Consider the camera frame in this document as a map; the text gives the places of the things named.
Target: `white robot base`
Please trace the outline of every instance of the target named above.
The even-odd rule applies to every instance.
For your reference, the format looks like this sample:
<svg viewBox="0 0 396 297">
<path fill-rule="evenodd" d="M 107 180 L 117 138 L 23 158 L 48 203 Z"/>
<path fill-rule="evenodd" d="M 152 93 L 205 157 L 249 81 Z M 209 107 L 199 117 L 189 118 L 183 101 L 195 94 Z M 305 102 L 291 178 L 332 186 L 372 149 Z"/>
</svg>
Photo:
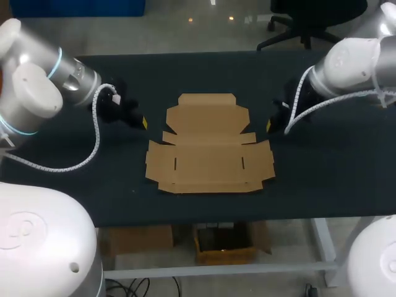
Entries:
<svg viewBox="0 0 396 297">
<path fill-rule="evenodd" d="M 76 200 L 16 184 L 0 192 L 0 296 L 106 296 L 95 227 Z"/>
</svg>

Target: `chair base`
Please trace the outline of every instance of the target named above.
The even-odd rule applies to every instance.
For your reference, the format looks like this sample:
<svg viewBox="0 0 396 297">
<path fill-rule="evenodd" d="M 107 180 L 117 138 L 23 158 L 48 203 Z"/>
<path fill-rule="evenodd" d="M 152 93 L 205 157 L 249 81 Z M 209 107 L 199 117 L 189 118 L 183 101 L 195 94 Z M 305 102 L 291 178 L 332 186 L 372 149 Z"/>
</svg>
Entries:
<svg viewBox="0 0 396 297">
<path fill-rule="evenodd" d="M 291 19 L 284 17 L 273 16 L 268 24 L 268 30 L 273 31 L 275 28 L 275 22 L 286 25 L 289 29 L 282 34 L 272 37 L 257 46 L 257 50 L 260 51 L 266 46 L 274 45 L 278 42 L 292 39 L 294 37 L 301 37 L 300 42 L 304 45 L 306 50 L 311 49 L 311 37 L 325 40 L 331 43 L 337 43 L 342 38 L 339 38 L 329 32 L 326 32 L 326 28 L 315 28 L 315 27 L 303 27 L 296 25 Z"/>
</svg>

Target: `cardboard flap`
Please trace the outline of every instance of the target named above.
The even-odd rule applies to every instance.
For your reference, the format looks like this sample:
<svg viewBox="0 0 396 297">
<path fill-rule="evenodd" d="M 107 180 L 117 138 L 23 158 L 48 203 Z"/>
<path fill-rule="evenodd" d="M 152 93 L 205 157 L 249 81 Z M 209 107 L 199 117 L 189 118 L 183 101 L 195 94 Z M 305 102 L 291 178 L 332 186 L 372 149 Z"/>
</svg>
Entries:
<svg viewBox="0 0 396 297">
<path fill-rule="evenodd" d="M 169 132 L 162 133 L 162 140 L 175 145 L 229 145 L 229 144 L 253 144 L 256 142 L 256 133 L 237 134 L 234 136 L 225 136 L 223 134 L 172 134 Z"/>
<path fill-rule="evenodd" d="M 166 123 L 177 134 L 240 134 L 249 124 L 249 111 L 235 104 L 232 94 L 183 94 L 169 108 Z"/>
<path fill-rule="evenodd" d="M 146 178 L 153 181 L 174 183 L 176 175 L 174 170 L 176 147 L 174 145 L 160 145 L 151 140 L 148 146 Z"/>
<path fill-rule="evenodd" d="M 236 105 L 233 94 L 181 94 L 179 105 Z"/>
<path fill-rule="evenodd" d="M 262 189 L 262 182 L 239 184 L 167 184 L 158 183 L 158 189 L 170 193 L 247 193 Z"/>
<path fill-rule="evenodd" d="M 268 140 L 258 144 L 242 145 L 243 162 L 248 171 L 251 181 L 261 181 L 275 177 L 273 169 L 273 155 Z"/>
<path fill-rule="evenodd" d="M 271 240 L 266 221 L 257 221 L 249 224 L 253 246 L 259 250 L 272 254 Z"/>
</svg>

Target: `black table mat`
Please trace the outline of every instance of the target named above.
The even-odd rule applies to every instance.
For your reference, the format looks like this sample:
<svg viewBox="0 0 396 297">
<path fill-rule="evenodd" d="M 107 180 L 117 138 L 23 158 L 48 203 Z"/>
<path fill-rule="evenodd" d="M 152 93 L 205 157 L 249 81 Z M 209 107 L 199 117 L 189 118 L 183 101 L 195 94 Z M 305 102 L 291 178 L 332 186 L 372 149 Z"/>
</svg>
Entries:
<svg viewBox="0 0 396 297">
<path fill-rule="evenodd" d="M 160 142 L 166 109 L 182 93 L 233 93 L 249 108 L 257 140 L 275 111 L 272 99 L 324 55 L 315 51 L 194 53 L 81 58 L 122 77 L 140 101 L 147 132 L 101 124 L 101 147 L 85 168 L 51 174 L 4 160 L 1 181 L 56 189 L 77 199 L 97 227 L 236 220 L 352 217 L 396 213 L 396 108 L 362 99 L 320 110 L 287 137 L 271 136 L 277 177 L 250 194 L 174 195 L 145 179 L 149 139 Z M 72 166 L 94 143 L 89 112 L 65 105 L 15 154 L 46 166 Z"/>
</svg>

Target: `chair wheel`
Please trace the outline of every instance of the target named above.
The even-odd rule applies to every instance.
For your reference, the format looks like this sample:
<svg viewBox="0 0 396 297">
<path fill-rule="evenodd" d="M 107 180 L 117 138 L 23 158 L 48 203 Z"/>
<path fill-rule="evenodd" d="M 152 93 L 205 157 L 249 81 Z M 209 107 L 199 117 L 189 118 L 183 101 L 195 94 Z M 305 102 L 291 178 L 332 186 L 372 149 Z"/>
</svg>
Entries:
<svg viewBox="0 0 396 297">
<path fill-rule="evenodd" d="M 274 22 L 269 21 L 268 26 L 267 26 L 267 31 L 269 31 L 269 32 L 275 31 L 275 23 Z"/>
</svg>

